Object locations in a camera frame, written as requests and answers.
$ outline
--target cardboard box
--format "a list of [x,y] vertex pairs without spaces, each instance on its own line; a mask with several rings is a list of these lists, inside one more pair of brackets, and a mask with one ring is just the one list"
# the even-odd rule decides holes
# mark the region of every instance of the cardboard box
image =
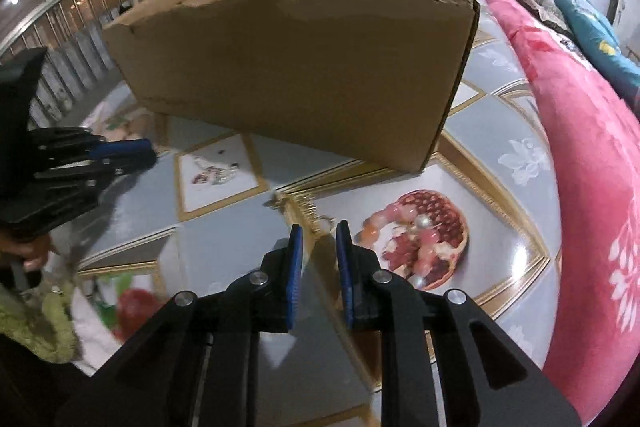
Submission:
[[418,172],[474,0],[145,0],[104,29],[150,110]]

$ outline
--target teal pillow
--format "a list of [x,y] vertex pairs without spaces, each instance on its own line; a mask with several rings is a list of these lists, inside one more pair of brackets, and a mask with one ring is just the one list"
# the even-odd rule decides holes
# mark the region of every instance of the teal pillow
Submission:
[[588,0],[554,0],[591,64],[640,116],[640,68],[620,51],[620,41]]

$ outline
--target pearl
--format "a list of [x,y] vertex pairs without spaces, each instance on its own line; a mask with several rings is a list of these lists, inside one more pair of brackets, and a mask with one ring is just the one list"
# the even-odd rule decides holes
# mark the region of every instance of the pearl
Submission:
[[400,205],[395,203],[388,204],[383,212],[385,213],[386,220],[392,223],[400,217]]
[[415,209],[414,204],[403,204],[400,206],[400,219],[402,221],[410,223],[418,215],[418,211]]
[[373,245],[380,237],[380,232],[373,227],[364,227],[360,230],[359,243],[362,245]]
[[433,246],[436,243],[440,242],[440,234],[436,229],[422,229],[420,230],[418,236],[420,237],[420,244],[423,247]]
[[424,279],[420,277],[417,273],[414,273],[407,280],[411,283],[411,286],[413,286],[417,290],[419,290],[424,286]]
[[414,219],[415,226],[420,229],[426,229],[431,226],[431,219],[427,214],[418,214]]
[[414,263],[414,274],[418,277],[427,277],[431,271],[431,261],[428,259],[418,259]]
[[431,245],[422,245],[420,247],[420,250],[418,250],[418,259],[429,259],[429,261],[431,262],[433,256],[435,255],[436,252],[435,250],[433,250],[433,247]]
[[380,230],[387,223],[388,223],[388,220],[386,219],[386,216],[383,210],[381,210],[380,212],[374,212],[373,214],[371,214],[371,217],[369,217],[369,224],[374,229]]

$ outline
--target metal screw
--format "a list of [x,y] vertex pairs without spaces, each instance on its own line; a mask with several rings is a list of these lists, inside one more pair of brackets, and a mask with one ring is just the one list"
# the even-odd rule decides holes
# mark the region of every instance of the metal screw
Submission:
[[388,270],[378,270],[373,272],[373,280],[380,284],[391,282],[391,272]]
[[449,290],[447,292],[447,299],[453,304],[464,304],[466,301],[466,294],[460,290]]
[[174,302],[178,306],[188,306],[191,304],[196,298],[196,294],[193,292],[180,292],[177,293],[174,297]]
[[265,284],[269,280],[269,276],[265,272],[261,272],[260,270],[258,270],[255,272],[251,272],[249,280],[251,281],[251,284],[260,286],[262,284]]

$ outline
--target metal railing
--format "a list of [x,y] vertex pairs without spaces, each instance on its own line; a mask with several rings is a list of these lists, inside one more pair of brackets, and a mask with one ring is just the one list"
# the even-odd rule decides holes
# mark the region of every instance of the metal railing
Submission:
[[117,70],[102,26],[139,0],[51,0],[37,6],[0,42],[0,63],[25,48],[47,48],[31,103],[30,127],[54,126]]

